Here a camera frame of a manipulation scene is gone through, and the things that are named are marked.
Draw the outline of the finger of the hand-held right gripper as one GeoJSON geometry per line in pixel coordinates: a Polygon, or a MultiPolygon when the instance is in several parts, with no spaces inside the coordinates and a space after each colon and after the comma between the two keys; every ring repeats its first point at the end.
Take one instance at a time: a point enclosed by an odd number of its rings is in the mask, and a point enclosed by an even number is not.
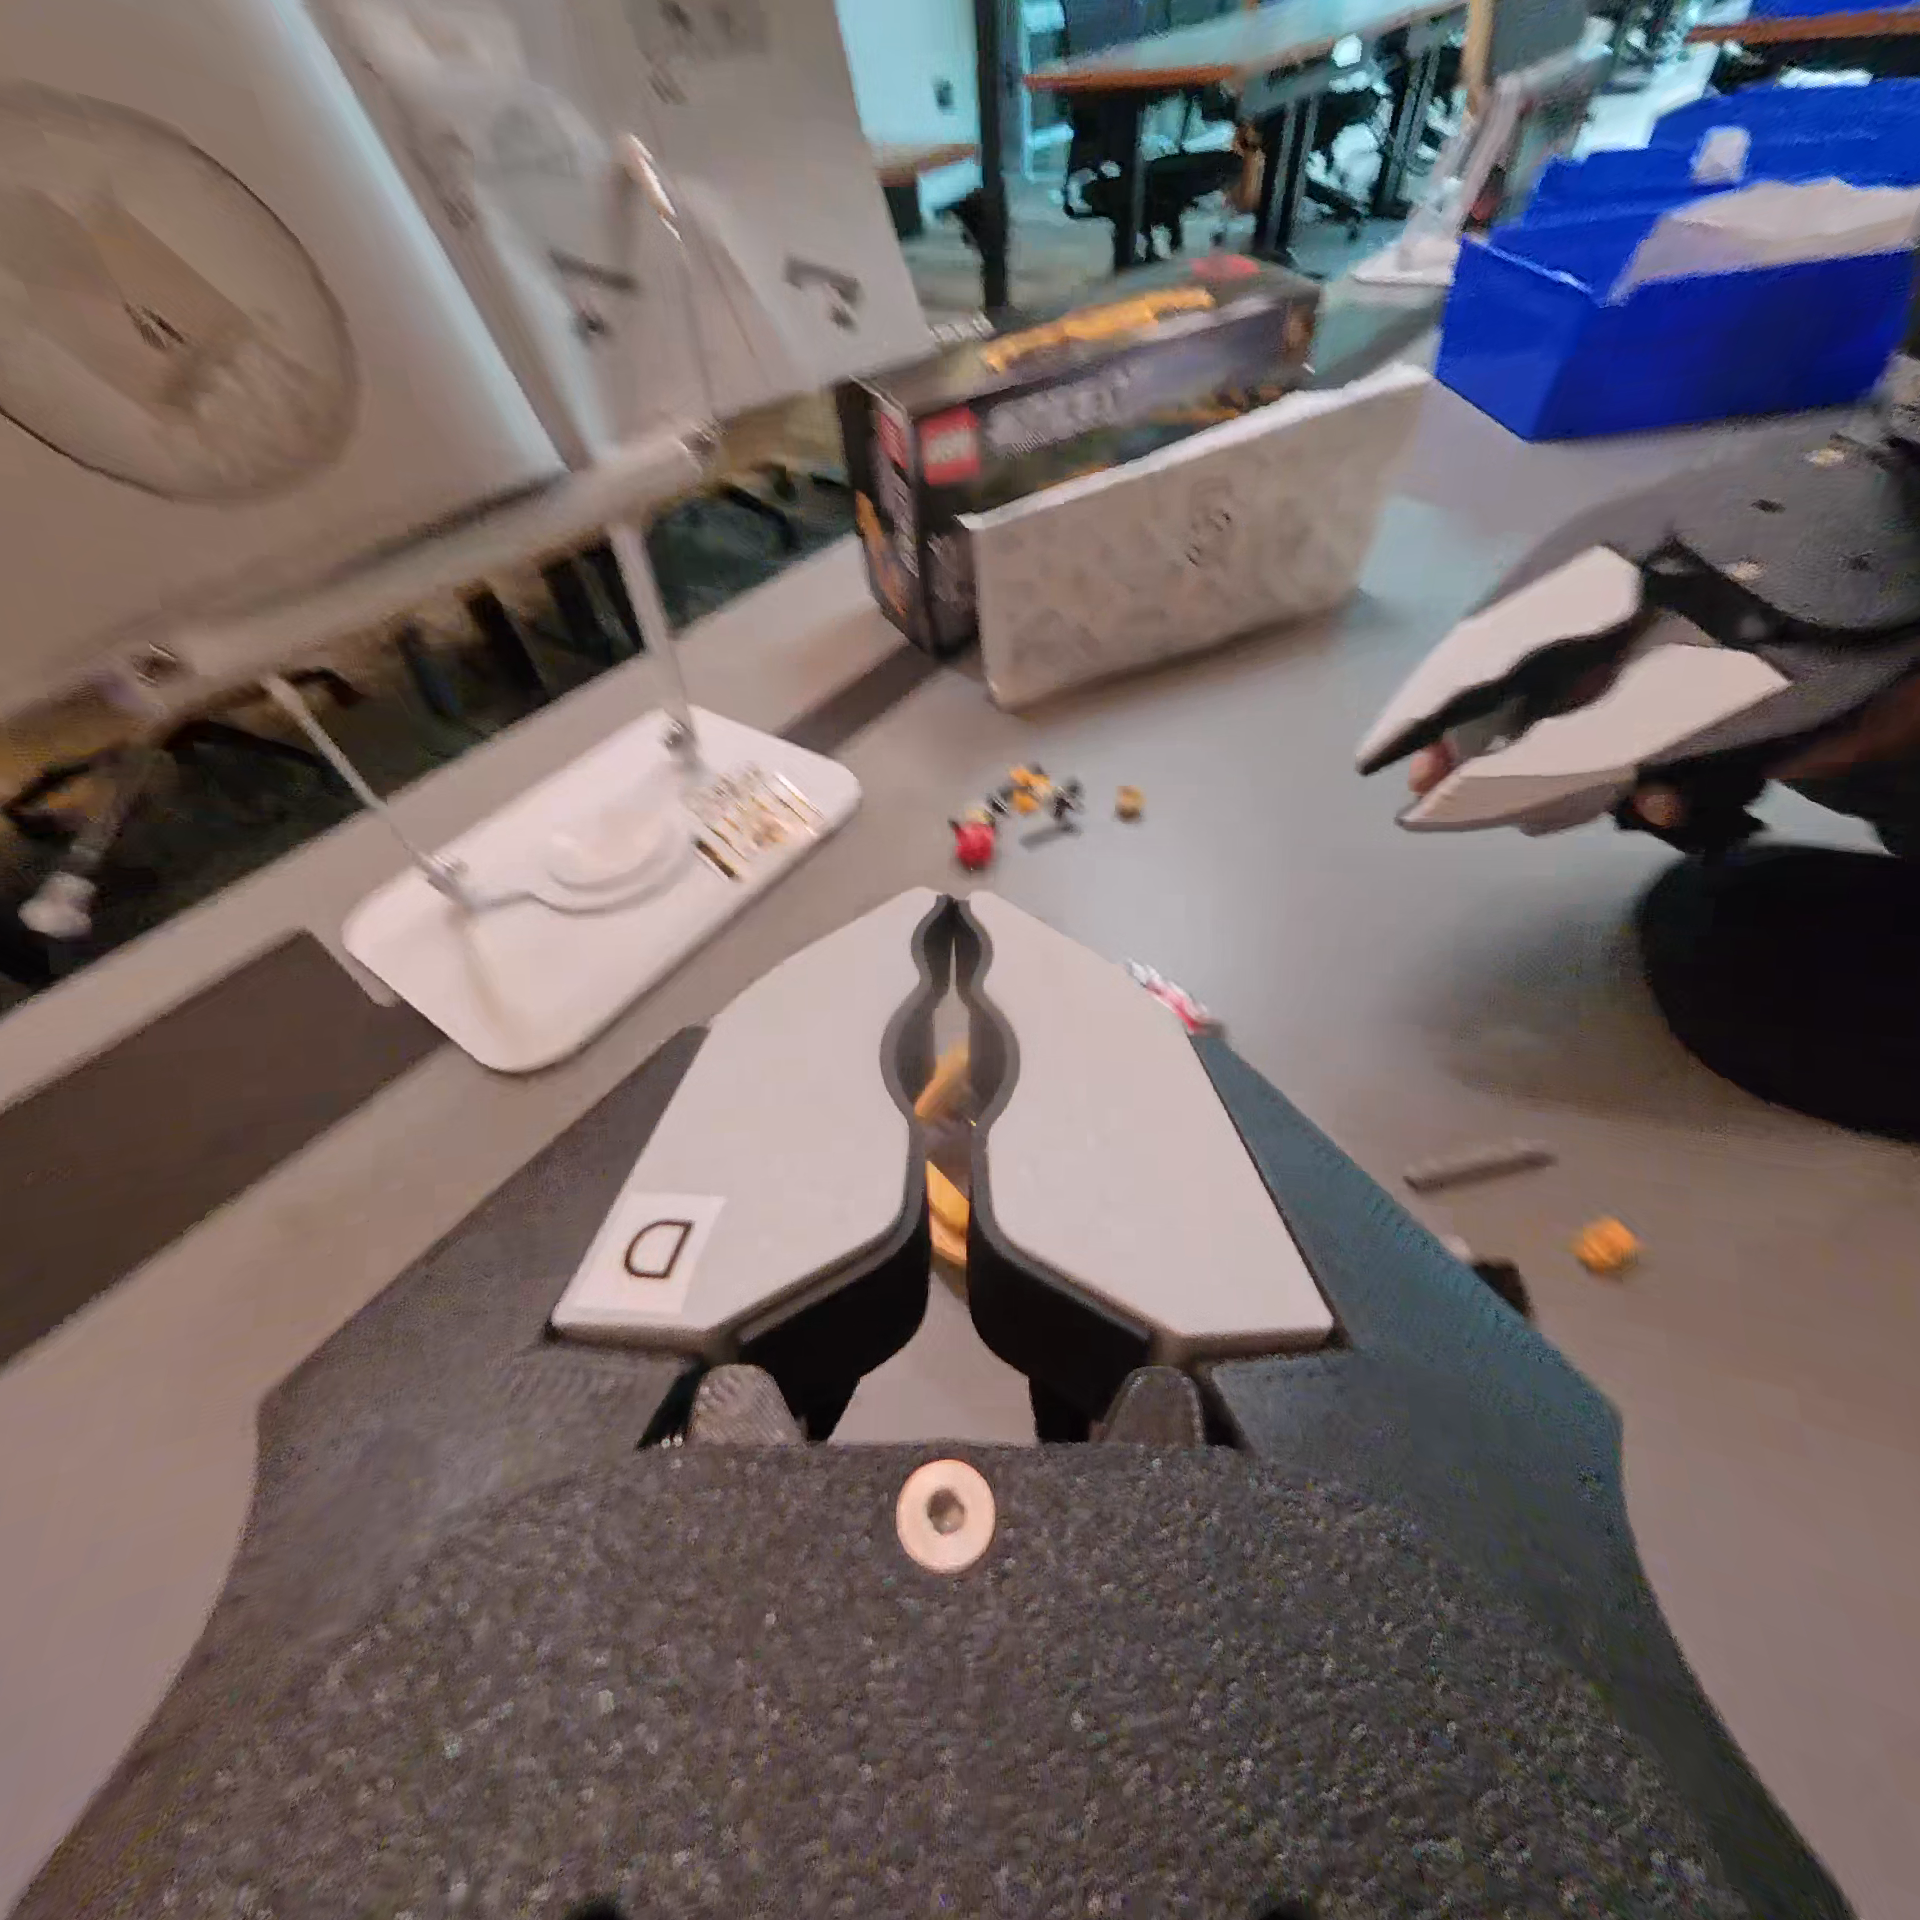
{"type": "Polygon", "coordinates": [[[1588,704],[1459,764],[1398,824],[1407,833],[1481,833],[1546,812],[1581,825],[1620,801],[1644,764],[1788,688],[1767,661],[1735,650],[1647,650],[1588,704]]]}
{"type": "Polygon", "coordinates": [[[1639,562],[1591,547],[1473,612],[1412,665],[1357,744],[1357,773],[1426,749],[1517,698],[1562,691],[1618,661],[1646,624],[1639,562]]]}

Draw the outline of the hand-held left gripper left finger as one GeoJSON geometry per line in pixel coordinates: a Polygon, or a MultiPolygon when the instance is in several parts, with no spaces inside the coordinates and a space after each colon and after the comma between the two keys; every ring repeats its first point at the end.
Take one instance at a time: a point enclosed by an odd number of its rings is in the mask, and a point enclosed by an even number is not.
{"type": "Polygon", "coordinates": [[[708,1021],[548,1317],[555,1338],[762,1341],[915,1261],[949,907],[900,891],[708,1021]]]}

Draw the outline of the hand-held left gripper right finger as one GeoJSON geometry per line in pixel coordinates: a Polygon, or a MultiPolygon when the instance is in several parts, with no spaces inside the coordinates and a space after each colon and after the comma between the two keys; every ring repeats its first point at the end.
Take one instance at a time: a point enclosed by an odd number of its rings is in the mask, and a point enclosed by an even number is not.
{"type": "Polygon", "coordinates": [[[974,1220],[1021,1283],[1166,1360],[1317,1354],[1334,1315],[1188,1026],[1118,963],[994,893],[966,901],[974,1220]]]}

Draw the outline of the yellow lego car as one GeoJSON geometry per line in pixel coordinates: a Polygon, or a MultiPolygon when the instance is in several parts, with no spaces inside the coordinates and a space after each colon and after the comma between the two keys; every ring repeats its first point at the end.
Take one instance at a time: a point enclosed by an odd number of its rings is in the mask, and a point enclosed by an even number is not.
{"type": "MultiPolygon", "coordinates": [[[[979,1113],[970,1043],[955,1041],[940,1052],[917,1094],[915,1116],[927,1138],[927,1224],[933,1274],[949,1293],[970,1298],[970,1150],[979,1113]]],[[[1476,1254],[1468,1242],[1446,1240],[1455,1259],[1513,1312],[1533,1322],[1533,1308],[1521,1269],[1506,1257],[1476,1254]]]]}

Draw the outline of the lego set box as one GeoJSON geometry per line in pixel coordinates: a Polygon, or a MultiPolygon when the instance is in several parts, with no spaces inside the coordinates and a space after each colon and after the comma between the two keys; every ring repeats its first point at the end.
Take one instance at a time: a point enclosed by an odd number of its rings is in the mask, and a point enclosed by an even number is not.
{"type": "Polygon", "coordinates": [[[975,642],[970,520],[1298,390],[1329,286],[1175,256],[834,390],[870,594],[923,654],[975,642]]]}

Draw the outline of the lego instruction booklet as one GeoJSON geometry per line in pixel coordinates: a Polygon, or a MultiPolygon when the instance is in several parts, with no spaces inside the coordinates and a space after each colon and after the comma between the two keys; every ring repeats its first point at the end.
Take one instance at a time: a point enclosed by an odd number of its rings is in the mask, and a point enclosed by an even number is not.
{"type": "Polygon", "coordinates": [[[5,723],[930,331],[834,5],[5,5],[5,723]]]}

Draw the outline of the person's right hand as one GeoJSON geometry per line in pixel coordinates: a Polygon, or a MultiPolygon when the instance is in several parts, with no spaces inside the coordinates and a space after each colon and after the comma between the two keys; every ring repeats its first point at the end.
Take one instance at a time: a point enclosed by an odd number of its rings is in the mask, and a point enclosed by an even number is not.
{"type": "Polygon", "coordinates": [[[1647,833],[1673,849],[1716,852],[1742,843],[1755,825],[1751,802],[1769,784],[1863,820],[1893,858],[1917,859],[1917,677],[1908,674],[1843,725],[1795,740],[1759,765],[1731,765],[1676,782],[1637,786],[1614,809],[1615,825],[1647,833]]]}

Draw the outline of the white book stand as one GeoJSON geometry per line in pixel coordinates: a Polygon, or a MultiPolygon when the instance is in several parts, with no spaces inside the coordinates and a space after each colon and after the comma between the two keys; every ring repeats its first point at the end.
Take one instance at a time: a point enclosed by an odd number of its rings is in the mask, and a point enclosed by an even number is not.
{"type": "Polygon", "coordinates": [[[700,486],[715,427],[689,419],[606,442],[582,462],[435,530],[297,561],[295,501],[190,502],[52,454],[5,459],[5,717],[94,683],[127,707],[97,801],[17,910],[50,955],[97,934],[106,872],[169,740],[263,698],[397,849],[397,872],[342,916],[359,970],[477,1066],[527,1075],[579,1054],[805,858],[852,820],[860,784],[823,752],[693,702],[643,525],[700,486]],[[653,673],[651,702],[597,747],[430,843],[323,723],[301,677],[345,641],[603,541],[653,673]],[[724,881],[693,849],[686,794],[745,762],[780,770],[828,833],[724,881]]]}

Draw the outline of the blue storage bin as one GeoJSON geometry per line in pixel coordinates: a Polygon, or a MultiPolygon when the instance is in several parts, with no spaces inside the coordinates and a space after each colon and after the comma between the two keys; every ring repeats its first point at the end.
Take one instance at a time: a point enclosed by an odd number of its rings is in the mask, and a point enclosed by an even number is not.
{"type": "Polygon", "coordinates": [[[1748,88],[1657,120],[1639,148],[1553,161],[1525,224],[1669,209],[1758,186],[1917,186],[1917,81],[1748,88]]]}
{"type": "Polygon", "coordinates": [[[1436,378],[1523,442],[1823,412],[1903,337],[1911,186],[1762,180],[1466,241],[1436,378]]]}

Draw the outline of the white numbered paper bag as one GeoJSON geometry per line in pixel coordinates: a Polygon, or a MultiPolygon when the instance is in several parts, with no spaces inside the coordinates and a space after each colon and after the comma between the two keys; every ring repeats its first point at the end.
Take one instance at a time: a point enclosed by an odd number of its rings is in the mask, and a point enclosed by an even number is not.
{"type": "Polygon", "coordinates": [[[1340,609],[1431,388],[1388,366],[963,517],[991,702],[1037,708],[1340,609]]]}

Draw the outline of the long grey office desk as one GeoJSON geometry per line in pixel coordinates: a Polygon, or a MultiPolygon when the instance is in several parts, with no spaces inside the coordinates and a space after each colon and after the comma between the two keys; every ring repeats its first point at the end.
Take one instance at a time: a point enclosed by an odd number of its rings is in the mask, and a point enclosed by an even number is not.
{"type": "Polygon", "coordinates": [[[1332,210],[1349,238],[1370,221],[1407,214],[1407,164],[1420,148],[1442,53],[1461,42],[1470,8],[1459,2],[1283,2],[1243,8],[1167,33],[1121,40],[1025,74],[1028,93],[1070,107],[1100,104],[1118,112],[1124,205],[1111,218],[1111,267],[1145,259],[1145,109],[1158,100],[1215,89],[1233,96],[1254,129],[1261,184],[1254,194],[1254,249],[1291,262],[1301,205],[1332,210]],[[1311,141],[1338,77],[1338,48],[1356,42],[1362,58],[1398,56],[1386,144],[1364,201],[1341,198],[1311,180],[1311,141]]]}

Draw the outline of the black metal pole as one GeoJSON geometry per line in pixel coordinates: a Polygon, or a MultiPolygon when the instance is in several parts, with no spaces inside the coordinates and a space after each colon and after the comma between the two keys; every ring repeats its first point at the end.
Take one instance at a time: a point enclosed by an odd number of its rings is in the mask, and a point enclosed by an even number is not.
{"type": "Polygon", "coordinates": [[[979,186],[979,256],[981,256],[981,302],[982,308],[999,317],[1011,304],[1011,205],[1005,194],[1005,59],[1003,59],[1003,2],[974,2],[974,45],[975,45],[975,163],[981,172],[979,186]]]}

